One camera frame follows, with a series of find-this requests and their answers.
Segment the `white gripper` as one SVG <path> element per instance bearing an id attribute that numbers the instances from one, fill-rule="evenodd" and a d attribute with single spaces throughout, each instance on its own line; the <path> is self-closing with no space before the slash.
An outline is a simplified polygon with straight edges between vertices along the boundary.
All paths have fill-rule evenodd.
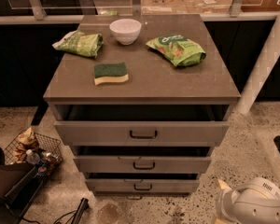
<path id="1" fill-rule="evenodd" d="M 256 177 L 232 189 L 219 179 L 215 224 L 280 224 L 280 188 Z"/>

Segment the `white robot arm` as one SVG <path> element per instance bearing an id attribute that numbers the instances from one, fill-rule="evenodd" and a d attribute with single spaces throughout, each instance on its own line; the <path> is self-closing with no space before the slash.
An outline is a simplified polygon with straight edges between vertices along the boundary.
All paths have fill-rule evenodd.
<path id="1" fill-rule="evenodd" d="M 216 224 L 280 224 L 280 188 L 256 177 L 232 189 L 218 180 Z"/>

